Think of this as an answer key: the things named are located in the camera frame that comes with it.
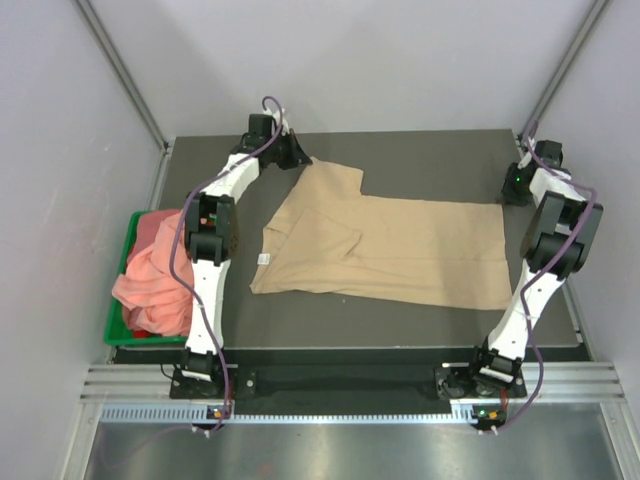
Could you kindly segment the beige t shirt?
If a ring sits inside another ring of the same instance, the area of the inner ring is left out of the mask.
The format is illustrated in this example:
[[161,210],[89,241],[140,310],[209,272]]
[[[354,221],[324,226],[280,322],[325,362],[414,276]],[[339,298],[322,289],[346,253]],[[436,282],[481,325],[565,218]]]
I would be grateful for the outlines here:
[[364,195],[363,179],[360,169],[319,159],[303,169],[263,229],[253,293],[508,306],[500,206]]

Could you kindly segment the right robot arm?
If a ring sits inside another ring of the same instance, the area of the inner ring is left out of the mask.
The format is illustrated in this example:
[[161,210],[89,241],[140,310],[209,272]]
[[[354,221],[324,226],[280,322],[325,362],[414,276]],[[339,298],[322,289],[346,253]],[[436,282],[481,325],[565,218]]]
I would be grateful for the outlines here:
[[604,212],[596,190],[576,183],[563,167],[561,143],[527,134],[522,146],[524,155],[509,166],[501,195],[508,204],[532,203],[536,210],[521,243],[513,297],[466,372],[469,388],[481,396],[520,379],[536,323],[555,292],[586,263]]

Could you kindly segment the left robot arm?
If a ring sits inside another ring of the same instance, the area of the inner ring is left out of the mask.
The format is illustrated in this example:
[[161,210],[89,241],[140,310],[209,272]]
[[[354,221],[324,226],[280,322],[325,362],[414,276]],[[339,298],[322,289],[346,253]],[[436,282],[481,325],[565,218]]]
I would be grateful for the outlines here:
[[239,247],[237,204],[269,165],[287,170],[310,163],[284,114],[264,108],[249,116],[248,131],[232,148],[221,171],[187,197],[178,227],[193,279],[179,278],[175,266],[170,273],[193,300],[180,373],[205,396],[224,393],[229,386],[222,352],[222,310],[226,277]]

